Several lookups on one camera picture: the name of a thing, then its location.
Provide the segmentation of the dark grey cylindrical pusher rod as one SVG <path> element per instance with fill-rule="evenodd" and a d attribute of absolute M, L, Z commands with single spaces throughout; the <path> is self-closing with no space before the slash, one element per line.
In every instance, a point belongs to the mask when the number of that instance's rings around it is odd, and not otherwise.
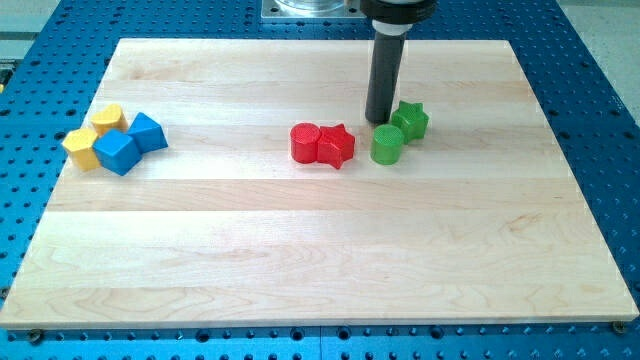
<path fill-rule="evenodd" d="M 405 33 L 375 34 L 365 108 L 365 118 L 371 124 L 390 119 L 405 40 Z"/>

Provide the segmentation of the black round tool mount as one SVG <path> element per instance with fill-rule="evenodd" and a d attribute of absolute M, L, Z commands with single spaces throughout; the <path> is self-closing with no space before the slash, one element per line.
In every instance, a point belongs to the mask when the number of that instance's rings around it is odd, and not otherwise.
<path fill-rule="evenodd" d="M 361 0 L 360 11 L 372 20 L 377 33 L 400 36 L 430 18 L 437 4 L 437 0 Z"/>

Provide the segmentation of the silver robot base flange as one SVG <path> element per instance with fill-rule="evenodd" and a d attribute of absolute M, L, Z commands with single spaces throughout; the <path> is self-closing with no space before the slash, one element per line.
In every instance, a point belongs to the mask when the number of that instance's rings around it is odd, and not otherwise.
<path fill-rule="evenodd" d="M 363 18 L 359 6 L 359 0 L 263 0 L 261 17 L 268 20 Z"/>

